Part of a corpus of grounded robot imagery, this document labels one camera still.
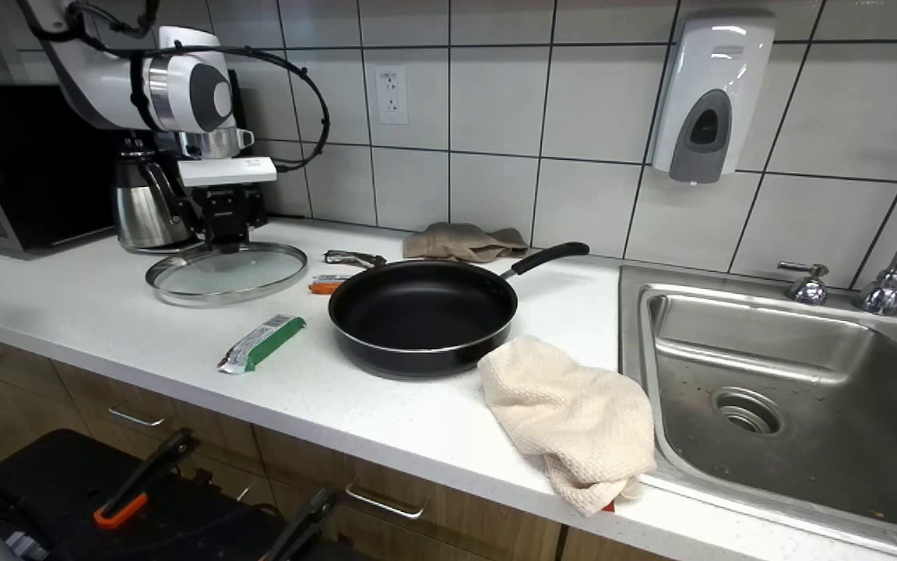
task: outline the frying pan handle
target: frying pan handle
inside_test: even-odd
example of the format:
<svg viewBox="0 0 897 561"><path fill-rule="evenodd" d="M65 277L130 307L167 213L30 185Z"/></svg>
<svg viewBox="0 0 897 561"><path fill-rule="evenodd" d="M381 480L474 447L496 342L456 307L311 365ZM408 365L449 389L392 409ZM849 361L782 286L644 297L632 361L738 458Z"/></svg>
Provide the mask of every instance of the frying pan handle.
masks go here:
<svg viewBox="0 0 897 561"><path fill-rule="evenodd" d="M369 253L348 253L348 250L328 250L325 253L328 264L359 264L359 268L383 268L386 259L369 255Z"/></svg>
<svg viewBox="0 0 897 561"><path fill-rule="evenodd" d="M511 277L511 273L527 273L527 271L533 271L533 268L538 268L538 264L544 264L544 263L565 259L565 255L589 255L589 253L593 253L593 245L587 245L587 244L547 245L547 250L543 250L543 253L533 253L533 255L514 263L511 271L506 271L506 277Z"/></svg>

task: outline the stainless steel sink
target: stainless steel sink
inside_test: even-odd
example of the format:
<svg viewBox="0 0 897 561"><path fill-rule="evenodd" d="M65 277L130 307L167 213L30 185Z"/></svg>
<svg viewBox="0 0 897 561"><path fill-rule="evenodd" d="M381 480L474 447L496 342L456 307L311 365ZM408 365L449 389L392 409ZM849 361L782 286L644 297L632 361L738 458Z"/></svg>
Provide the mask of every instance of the stainless steel sink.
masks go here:
<svg viewBox="0 0 897 561"><path fill-rule="evenodd" d="M623 313L655 480L897 551L897 317L635 268Z"/></svg>

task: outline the kitchen towel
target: kitchen towel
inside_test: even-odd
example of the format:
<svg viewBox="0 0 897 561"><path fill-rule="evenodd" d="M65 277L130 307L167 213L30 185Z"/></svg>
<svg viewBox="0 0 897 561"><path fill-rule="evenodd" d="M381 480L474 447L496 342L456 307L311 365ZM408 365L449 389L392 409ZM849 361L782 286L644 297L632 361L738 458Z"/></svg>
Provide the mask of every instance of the kitchen towel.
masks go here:
<svg viewBox="0 0 897 561"><path fill-rule="evenodd" d="M655 469L655 413L643 387L519 336L479 357L483 399L576 512L599 513Z"/></svg>
<svg viewBox="0 0 897 561"><path fill-rule="evenodd" d="M479 230L474 226L436 220L427 230L405 240L408 263L474 263L485 264L502 255L519 255L531 245L514 228Z"/></svg>

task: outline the soap dispenser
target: soap dispenser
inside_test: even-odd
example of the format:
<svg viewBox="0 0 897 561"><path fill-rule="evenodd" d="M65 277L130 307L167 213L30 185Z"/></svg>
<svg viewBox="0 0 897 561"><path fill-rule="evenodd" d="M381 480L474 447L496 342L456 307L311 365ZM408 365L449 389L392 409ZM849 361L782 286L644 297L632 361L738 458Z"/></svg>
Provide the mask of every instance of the soap dispenser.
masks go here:
<svg viewBox="0 0 897 561"><path fill-rule="evenodd" d="M658 172L687 185L736 172L773 35L769 17L703 17L684 24L658 128Z"/></svg>

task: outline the countertop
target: countertop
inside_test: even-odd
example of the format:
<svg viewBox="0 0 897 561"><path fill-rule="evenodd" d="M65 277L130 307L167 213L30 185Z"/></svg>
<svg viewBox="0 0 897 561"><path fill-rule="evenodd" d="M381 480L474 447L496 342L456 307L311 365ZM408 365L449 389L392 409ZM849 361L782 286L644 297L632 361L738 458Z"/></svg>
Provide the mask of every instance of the countertop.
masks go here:
<svg viewBox="0 0 897 561"><path fill-rule="evenodd" d="M116 237L30 263L0 255L0 342L669 557L884 557L661 483L644 483L617 513L579 516L511 448L476 375L386 379L337 348L328 298L305 283L356 268L325 264L325 250L399 259L403 235L278 220L253 240L299 245L307 273L285 292L228 308L159 303L144 281L157 255L130 255ZM566 259L514 277L519 313L511 336L533 335L583 365L617 371L617 273L608 259ZM218 375L224 348L270 315L299 315L305 330L256 375Z"/></svg>

